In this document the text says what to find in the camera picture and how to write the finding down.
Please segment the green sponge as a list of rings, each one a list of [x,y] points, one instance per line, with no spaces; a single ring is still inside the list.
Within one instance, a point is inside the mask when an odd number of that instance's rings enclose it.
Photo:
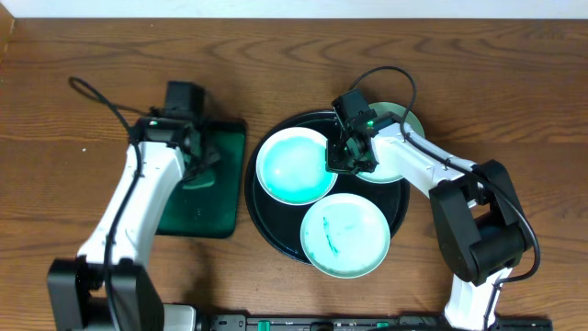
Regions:
[[[195,190],[209,188],[215,184],[216,176],[214,174],[201,174],[196,177],[185,178],[181,182],[181,188],[185,190]]]

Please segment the white plate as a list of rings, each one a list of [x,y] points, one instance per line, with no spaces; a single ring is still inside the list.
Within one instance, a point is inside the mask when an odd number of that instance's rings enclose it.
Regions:
[[[255,174],[272,199],[292,206],[325,197],[338,175],[326,170],[327,138],[316,130],[290,127],[269,135],[255,158]]]

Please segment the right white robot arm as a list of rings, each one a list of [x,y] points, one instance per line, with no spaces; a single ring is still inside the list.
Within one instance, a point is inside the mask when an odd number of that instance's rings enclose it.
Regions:
[[[499,291],[521,280],[511,272],[537,248],[506,168],[455,157],[391,114],[339,123],[326,144],[326,167],[341,175],[393,171],[429,199],[443,259],[454,274],[445,318],[454,328],[487,330],[495,324]]]

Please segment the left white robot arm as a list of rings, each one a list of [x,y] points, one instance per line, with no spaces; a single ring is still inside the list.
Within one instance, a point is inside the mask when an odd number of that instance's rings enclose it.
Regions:
[[[149,278],[159,222],[175,187],[204,153],[197,116],[142,117],[130,130],[126,164],[98,226],[73,259],[47,277],[59,330],[194,330],[195,308],[162,302]]]

